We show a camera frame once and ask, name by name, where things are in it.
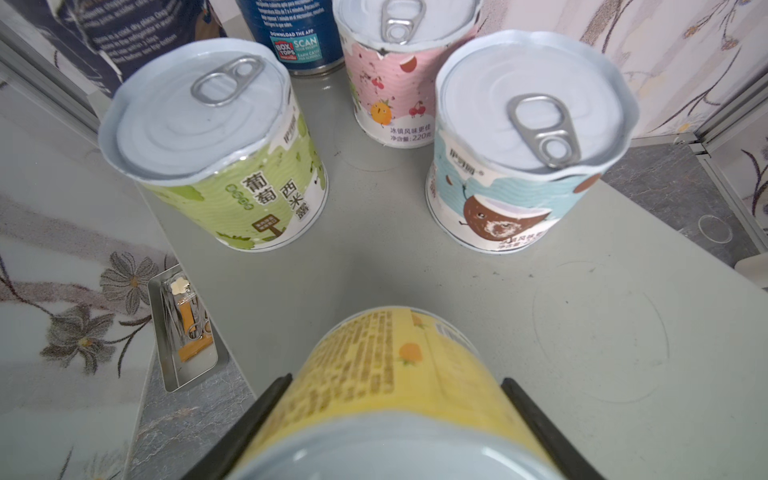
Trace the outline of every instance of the tin can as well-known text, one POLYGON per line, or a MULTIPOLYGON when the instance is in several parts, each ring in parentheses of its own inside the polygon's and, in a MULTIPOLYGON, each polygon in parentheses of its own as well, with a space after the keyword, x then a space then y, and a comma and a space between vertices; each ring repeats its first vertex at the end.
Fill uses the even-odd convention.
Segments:
POLYGON ((331 0, 237 0, 253 37, 268 45, 291 75, 326 74, 344 57, 331 0))
POLYGON ((146 64, 118 89, 99 146, 236 250, 295 240, 328 195, 288 72, 252 41, 196 41, 146 64))
POLYGON ((561 478, 454 326, 388 306, 317 344, 229 478, 561 478))
POLYGON ((543 237, 624 155, 639 115, 609 60, 550 32, 471 41, 436 87, 427 204, 443 230, 485 253, 543 237))
POLYGON ((355 119, 387 147, 435 139, 435 77, 478 29, 481 0, 339 0, 355 119))

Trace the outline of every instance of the flower pattern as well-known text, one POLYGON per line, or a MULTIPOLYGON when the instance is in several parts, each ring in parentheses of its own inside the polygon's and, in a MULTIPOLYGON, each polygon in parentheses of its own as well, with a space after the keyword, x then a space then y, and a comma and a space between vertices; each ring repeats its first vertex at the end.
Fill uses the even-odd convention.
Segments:
POLYGON ((136 266, 134 256, 128 252, 113 252, 109 261, 112 268, 107 268, 99 281, 104 298, 125 299, 125 310, 128 315, 134 315, 141 302, 149 305, 147 282, 157 275, 160 269, 149 257, 145 257, 139 266, 136 266))
POLYGON ((91 318, 91 308, 82 304, 51 315, 46 335, 48 346, 40 355, 47 360, 59 360, 66 368, 79 354, 85 361, 83 372, 94 375, 98 363, 109 362, 114 354, 115 347, 102 339, 113 322, 114 313, 91 318))
POLYGON ((126 455, 127 449, 113 450, 100 455, 97 453, 83 468, 84 478, 87 480, 113 480, 117 478, 122 472, 126 455))

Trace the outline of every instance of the cartoon fruit character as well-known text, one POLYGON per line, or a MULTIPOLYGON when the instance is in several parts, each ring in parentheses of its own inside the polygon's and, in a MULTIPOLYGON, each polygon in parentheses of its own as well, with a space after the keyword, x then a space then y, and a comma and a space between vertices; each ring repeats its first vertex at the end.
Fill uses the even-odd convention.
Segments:
POLYGON ((427 109, 424 107, 424 102, 421 100, 417 101, 415 105, 413 105, 409 110, 408 113, 411 115, 411 118, 414 118, 419 113, 424 115, 424 112, 427 111, 427 109))
POLYGON ((548 208, 526 208, 472 195, 464 203, 464 218, 473 232, 481 238, 502 241, 512 238, 547 218, 548 208))
POLYGON ((389 100, 377 101, 371 107, 371 117, 377 124, 389 125, 392 121, 392 109, 389 108, 389 100))
POLYGON ((415 313, 411 312, 411 319, 413 319, 413 326, 417 326, 420 329, 425 328, 424 322, 422 321, 422 317, 416 315, 415 313))
POLYGON ((405 73, 411 73, 416 69, 416 57, 411 57, 407 60, 404 60, 400 64, 400 69, 403 70, 405 73))
POLYGON ((589 177, 587 180, 584 180, 579 185, 576 186, 574 189, 575 194, 580 194, 583 191, 586 191, 589 187, 596 184, 598 180, 600 180, 600 177, 602 177, 602 174, 595 174, 589 177))
POLYGON ((400 360, 403 365, 415 365, 423 360, 422 348, 417 343, 406 343, 400 347, 400 360))

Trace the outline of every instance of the orange handle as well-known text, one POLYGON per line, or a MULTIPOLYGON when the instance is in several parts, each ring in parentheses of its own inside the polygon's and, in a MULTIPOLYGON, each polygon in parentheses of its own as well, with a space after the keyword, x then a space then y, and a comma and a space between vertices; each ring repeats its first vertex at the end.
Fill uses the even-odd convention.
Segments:
POLYGON ((197 327, 194 326, 194 317, 192 316, 191 302, 179 303, 179 313, 181 313, 181 321, 184 324, 184 335, 188 336, 189 332, 194 332, 197 327))
POLYGON ((179 358, 182 362, 186 362, 213 342, 214 338, 211 335, 203 335, 203 338, 189 342, 187 345, 181 347, 179 349, 179 358))

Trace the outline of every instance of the yellow can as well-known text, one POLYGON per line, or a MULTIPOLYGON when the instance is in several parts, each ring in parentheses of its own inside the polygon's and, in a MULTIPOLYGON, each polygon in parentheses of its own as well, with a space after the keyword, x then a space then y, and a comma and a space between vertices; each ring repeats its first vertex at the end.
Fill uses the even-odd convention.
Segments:
POLYGON ((387 306, 317 344, 230 478, 561 478, 454 326, 387 306))

